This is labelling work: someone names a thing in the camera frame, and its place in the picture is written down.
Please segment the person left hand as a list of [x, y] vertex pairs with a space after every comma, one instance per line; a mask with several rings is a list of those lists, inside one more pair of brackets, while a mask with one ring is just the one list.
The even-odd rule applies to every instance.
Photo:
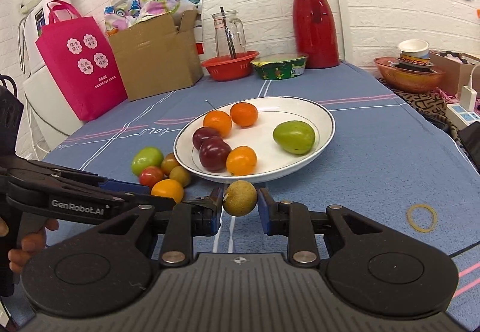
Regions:
[[49, 218], [40, 230], [24, 236], [20, 242], [20, 247], [11, 249], [7, 255], [10, 270], [14, 274], [20, 274], [28, 260], [46, 247], [47, 230], [55, 231], [58, 228], [58, 220]]

